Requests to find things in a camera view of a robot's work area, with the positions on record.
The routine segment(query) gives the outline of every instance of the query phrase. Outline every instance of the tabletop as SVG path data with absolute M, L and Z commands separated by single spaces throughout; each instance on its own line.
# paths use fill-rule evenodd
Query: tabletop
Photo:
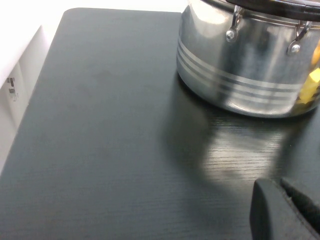
M 250 118 L 176 71 L 180 13 L 62 17 L 0 176 L 1 239 L 250 239 L 256 178 L 320 184 L 320 112 Z

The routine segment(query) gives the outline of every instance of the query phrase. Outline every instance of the yellow object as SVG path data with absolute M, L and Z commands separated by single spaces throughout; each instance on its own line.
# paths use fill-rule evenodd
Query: yellow object
M 315 66 L 319 62 L 319 59 L 320 59 L 320 41 L 318 42 L 318 45 L 316 46 L 313 52 L 311 65 Z
M 310 102 L 314 96 L 314 94 L 317 93 L 317 89 L 319 87 L 320 83 L 320 68 L 317 68 L 313 72 L 311 72 L 306 79 L 300 94 L 299 94 L 299 100 L 297 101 L 299 104 L 307 104 Z

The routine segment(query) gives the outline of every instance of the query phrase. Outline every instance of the black wood grain surface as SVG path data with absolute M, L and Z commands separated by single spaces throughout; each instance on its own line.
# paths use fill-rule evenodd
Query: black wood grain surface
M 0 239 L 251 239 L 256 178 L 320 185 L 320 112 L 213 107 L 176 73 L 180 14 L 67 11 L 0 177 Z

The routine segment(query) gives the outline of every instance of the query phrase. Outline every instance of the white cabinet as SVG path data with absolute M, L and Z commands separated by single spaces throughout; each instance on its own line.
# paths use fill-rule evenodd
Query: white cabinet
M 40 27 L 21 57 L 15 65 L 13 64 L 11 73 L 0 79 L 0 172 L 28 106 L 50 44 L 51 40 L 48 40 L 43 27 Z

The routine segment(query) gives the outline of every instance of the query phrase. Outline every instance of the pot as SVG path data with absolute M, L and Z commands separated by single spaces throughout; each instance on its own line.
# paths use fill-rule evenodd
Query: pot
M 184 83 L 206 101 L 249 116 L 283 118 L 314 109 L 320 3 L 227 1 L 190 0 L 182 13 L 176 59 Z

